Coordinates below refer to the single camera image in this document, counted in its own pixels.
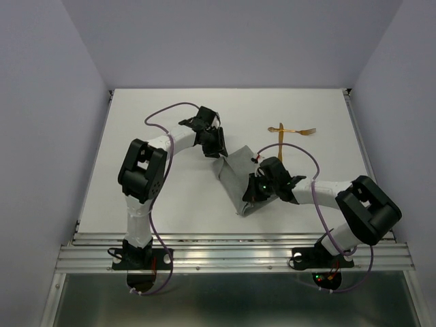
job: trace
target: white wall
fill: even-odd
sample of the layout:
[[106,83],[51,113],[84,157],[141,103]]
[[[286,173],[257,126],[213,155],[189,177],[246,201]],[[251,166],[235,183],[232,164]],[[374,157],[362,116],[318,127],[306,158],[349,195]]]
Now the white wall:
[[405,0],[352,101],[377,181],[403,211],[406,240],[436,321],[436,2]]
[[401,0],[63,0],[109,87],[352,87]]
[[59,0],[0,9],[0,324],[39,326],[108,105]]

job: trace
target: purple cable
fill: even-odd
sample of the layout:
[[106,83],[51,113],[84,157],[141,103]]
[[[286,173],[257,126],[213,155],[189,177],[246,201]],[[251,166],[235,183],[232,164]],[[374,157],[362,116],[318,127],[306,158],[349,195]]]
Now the purple cable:
[[[345,253],[344,251],[342,251],[342,249],[339,247],[339,245],[334,240],[332,234],[330,233],[330,230],[328,229],[326,220],[322,216],[320,205],[319,205],[319,203],[317,201],[317,196],[316,196],[316,192],[315,192],[315,179],[320,175],[320,165],[318,164],[318,162],[316,161],[314,156],[312,156],[312,154],[310,154],[308,151],[304,150],[303,148],[301,148],[301,147],[299,147],[297,145],[294,145],[294,144],[290,144],[290,143],[274,143],[274,144],[270,144],[270,145],[265,146],[264,148],[260,149],[258,151],[258,154],[260,154],[261,152],[265,151],[266,149],[272,148],[273,146],[279,146],[279,145],[286,145],[286,146],[290,146],[292,148],[298,149],[298,150],[304,152],[306,155],[308,155],[312,159],[313,163],[316,166],[316,174],[312,178],[311,191],[312,191],[312,197],[313,197],[313,204],[315,205],[316,211],[317,211],[318,215],[320,216],[321,223],[322,223],[322,225],[323,225],[323,227],[324,227],[324,229],[325,229],[325,231],[327,233],[327,236],[329,237],[330,241],[332,242],[333,246],[335,247],[335,249],[341,255],[350,256],[350,255],[354,254],[357,251],[357,247],[354,247],[354,249],[351,252],[349,252],[349,253]],[[344,293],[344,292],[348,292],[348,291],[354,290],[356,287],[358,287],[361,283],[363,283],[367,279],[367,277],[369,276],[369,273],[371,272],[371,269],[373,268],[373,263],[374,263],[374,250],[373,250],[373,247],[370,246],[369,249],[371,250],[371,260],[369,262],[368,271],[367,271],[366,275],[362,278],[362,280],[359,281],[358,283],[356,283],[355,285],[353,285],[351,287],[348,287],[348,288],[345,288],[343,290],[332,291],[333,293]],[[326,290],[326,291],[330,292],[330,290],[324,289],[322,287],[314,286],[314,285],[307,284],[307,283],[300,282],[300,281],[298,281],[298,282],[299,283],[303,283],[305,285],[308,285],[310,287],[314,287],[314,288],[317,288],[317,289]]]
[[[170,131],[168,131],[164,126],[161,126],[159,124],[155,124],[155,123],[149,123],[149,119],[153,118],[154,116],[156,116],[157,114],[160,114],[161,112],[171,109],[173,107],[177,107],[177,106],[182,106],[184,104],[187,104],[189,106],[194,106],[197,109],[200,109],[197,105],[191,103],[191,102],[179,102],[177,104],[172,104],[171,106],[165,107],[164,109],[158,110],[157,112],[152,113],[150,116],[148,116],[147,118],[145,118],[145,125],[147,126],[152,126],[152,127],[157,127],[160,128],[162,131],[165,132],[165,134],[168,135],[169,139],[170,139],[170,143],[171,143],[171,147],[170,147],[170,158],[168,160],[168,168],[166,169],[165,175],[163,176],[163,183],[162,185],[165,185],[165,181],[170,173],[170,169],[171,169],[171,165],[172,165],[172,158],[174,157],[174,140],[172,139],[172,136],[170,135]],[[153,230],[153,233],[155,233],[155,236],[157,238],[157,240],[161,243],[163,249],[165,250],[165,252],[168,254],[168,257],[170,257],[170,263],[171,263],[171,269],[170,269],[170,273],[168,274],[168,277],[166,278],[166,280],[164,281],[164,283],[162,285],[160,285],[156,290],[153,290],[151,292],[148,293],[140,293],[134,289],[130,289],[130,291],[136,295],[140,295],[140,296],[146,296],[146,295],[154,295],[158,292],[160,292],[165,286],[167,286],[167,284],[170,282],[171,276],[172,276],[172,272],[174,270],[174,259],[171,255],[171,252],[169,250],[169,248],[166,246],[164,240],[162,240],[161,236],[159,235],[159,233],[156,230],[155,224],[153,223],[153,218],[151,217],[151,212],[153,211],[153,206],[155,205],[157,196],[156,198],[154,198],[151,202],[150,205],[150,213],[149,213],[149,220],[150,220],[150,226],[151,229]]]
[[336,241],[334,240],[332,234],[330,233],[330,230],[328,229],[326,220],[324,219],[324,216],[321,213],[321,209],[320,209],[320,204],[318,203],[318,198],[316,196],[316,192],[315,192],[315,179],[320,175],[320,165],[318,164],[318,161],[316,161],[316,159],[314,158],[314,156],[312,156],[309,152],[307,152],[306,150],[304,150],[303,148],[300,148],[297,145],[294,144],[290,144],[290,143],[274,143],[268,146],[265,146],[264,148],[260,149],[260,151],[258,152],[258,154],[260,154],[261,152],[265,151],[266,149],[272,148],[273,146],[279,146],[279,145],[286,145],[286,146],[290,146],[292,148],[298,149],[302,152],[304,152],[306,155],[308,155],[313,163],[316,166],[316,174],[313,176],[312,178],[312,183],[311,183],[311,189],[312,189],[312,197],[313,197],[313,204],[315,205],[316,211],[318,213],[318,216],[320,216],[320,220],[321,223],[327,233],[328,238],[330,239],[330,242],[333,244],[333,246],[335,247],[335,249],[343,256],[345,257],[349,257],[353,254],[355,254],[357,247],[355,247],[351,252],[344,252],[340,246],[338,245],[338,243],[336,243]]

